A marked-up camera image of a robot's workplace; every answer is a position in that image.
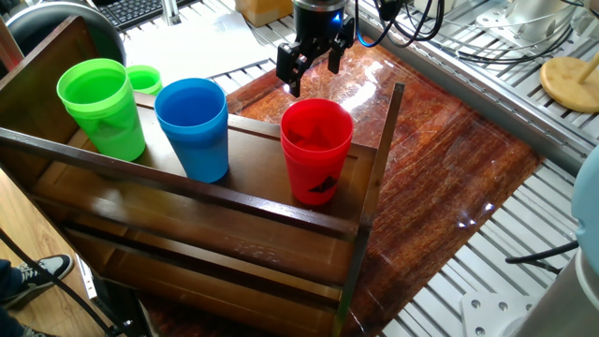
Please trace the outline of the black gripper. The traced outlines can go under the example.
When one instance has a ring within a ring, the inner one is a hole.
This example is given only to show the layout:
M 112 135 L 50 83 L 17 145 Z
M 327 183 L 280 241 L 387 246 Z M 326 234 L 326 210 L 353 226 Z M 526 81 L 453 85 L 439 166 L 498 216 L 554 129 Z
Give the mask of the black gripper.
M 289 93 L 300 96 L 300 80 L 320 55 L 317 40 L 330 40 L 328 69 L 337 74 L 341 58 L 355 40 L 355 19 L 343 19 L 345 4 L 295 4 L 296 42 L 277 49 L 276 76 L 289 86 Z

